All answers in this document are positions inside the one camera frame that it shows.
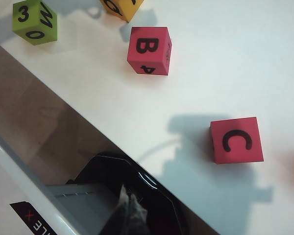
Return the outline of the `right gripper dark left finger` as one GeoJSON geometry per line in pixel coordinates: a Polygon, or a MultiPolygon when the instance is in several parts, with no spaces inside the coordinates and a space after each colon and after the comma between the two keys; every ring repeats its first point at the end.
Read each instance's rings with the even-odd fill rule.
{"type": "Polygon", "coordinates": [[[124,235],[129,216],[130,196],[124,185],[120,190],[118,204],[113,214],[101,230],[102,235],[124,235]]]}

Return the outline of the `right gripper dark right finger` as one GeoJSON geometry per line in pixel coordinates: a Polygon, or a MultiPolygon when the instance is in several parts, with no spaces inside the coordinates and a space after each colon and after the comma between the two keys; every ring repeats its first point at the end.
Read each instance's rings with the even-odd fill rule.
{"type": "Polygon", "coordinates": [[[147,210],[140,205],[134,194],[131,195],[131,234],[148,235],[147,210]]]}

